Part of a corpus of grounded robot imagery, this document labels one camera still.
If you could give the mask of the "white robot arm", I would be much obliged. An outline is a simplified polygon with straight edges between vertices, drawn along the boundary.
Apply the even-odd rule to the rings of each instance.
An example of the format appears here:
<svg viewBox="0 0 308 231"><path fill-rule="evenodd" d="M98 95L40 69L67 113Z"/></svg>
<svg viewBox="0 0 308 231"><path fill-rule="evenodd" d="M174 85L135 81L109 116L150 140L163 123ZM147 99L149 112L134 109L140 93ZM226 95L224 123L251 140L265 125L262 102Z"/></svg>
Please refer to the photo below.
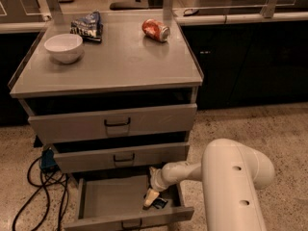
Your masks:
<svg viewBox="0 0 308 231"><path fill-rule="evenodd" d="M196 164L180 161L149 171L144 207L175 184L199 181L207 231L267 231L256 192L272 183L275 171L264 153L237 141L217 139L206 146Z"/></svg>

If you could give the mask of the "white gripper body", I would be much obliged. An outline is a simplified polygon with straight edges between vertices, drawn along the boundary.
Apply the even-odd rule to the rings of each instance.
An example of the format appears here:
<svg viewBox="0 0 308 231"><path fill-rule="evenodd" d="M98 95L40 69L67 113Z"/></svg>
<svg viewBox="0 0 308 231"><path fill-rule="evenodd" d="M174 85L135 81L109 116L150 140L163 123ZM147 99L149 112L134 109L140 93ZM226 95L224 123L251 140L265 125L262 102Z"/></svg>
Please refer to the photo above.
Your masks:
<svg viewBox="0 0 308 231"><path fill-rule="evenodd" d="M162 170L160 168L150 167L150 186L156 192L163 192L168 188L168 184L163 180Z"/></svg>

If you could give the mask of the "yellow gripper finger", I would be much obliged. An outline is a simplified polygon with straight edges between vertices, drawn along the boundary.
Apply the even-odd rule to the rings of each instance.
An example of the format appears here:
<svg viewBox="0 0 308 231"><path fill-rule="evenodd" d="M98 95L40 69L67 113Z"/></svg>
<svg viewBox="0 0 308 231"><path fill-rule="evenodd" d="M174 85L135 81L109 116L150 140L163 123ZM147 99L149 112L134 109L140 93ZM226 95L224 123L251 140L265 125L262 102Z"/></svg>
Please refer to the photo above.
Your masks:
<svg viewBox="0 0 308 231"><path fill-rule="evenodd" d="M151 204L159 197L160 193L153 190L153 189L148 189L147 193L145 195L145 199L143 202L143 206L145 208L148 208L151 206Z"/></svg>

